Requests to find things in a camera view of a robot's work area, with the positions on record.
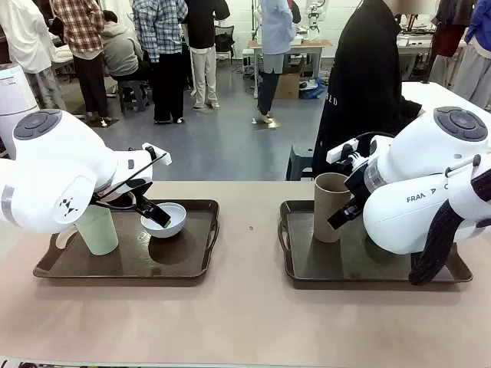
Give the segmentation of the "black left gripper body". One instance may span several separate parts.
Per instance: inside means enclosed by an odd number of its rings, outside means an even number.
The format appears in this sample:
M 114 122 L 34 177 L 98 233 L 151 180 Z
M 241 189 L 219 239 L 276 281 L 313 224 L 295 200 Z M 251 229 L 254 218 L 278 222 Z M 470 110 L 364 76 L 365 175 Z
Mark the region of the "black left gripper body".
M 93 205 L 111 210 L 134 210 L 152 186 L 152 180 L 131 179 L 94 193 Z

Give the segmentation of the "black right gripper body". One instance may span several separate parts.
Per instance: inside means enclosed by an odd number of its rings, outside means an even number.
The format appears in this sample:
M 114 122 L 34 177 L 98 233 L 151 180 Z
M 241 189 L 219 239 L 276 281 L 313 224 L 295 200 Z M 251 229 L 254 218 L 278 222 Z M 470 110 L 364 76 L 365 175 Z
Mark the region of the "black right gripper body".
M 371 192 L 367 188 L 364 181 L 364 174 L 366 167 L 358 167 L 352 174 L 344 181 L 344 185 L 351 193 L 351 199 L 347 203 L 347 206 L 363 207 Z

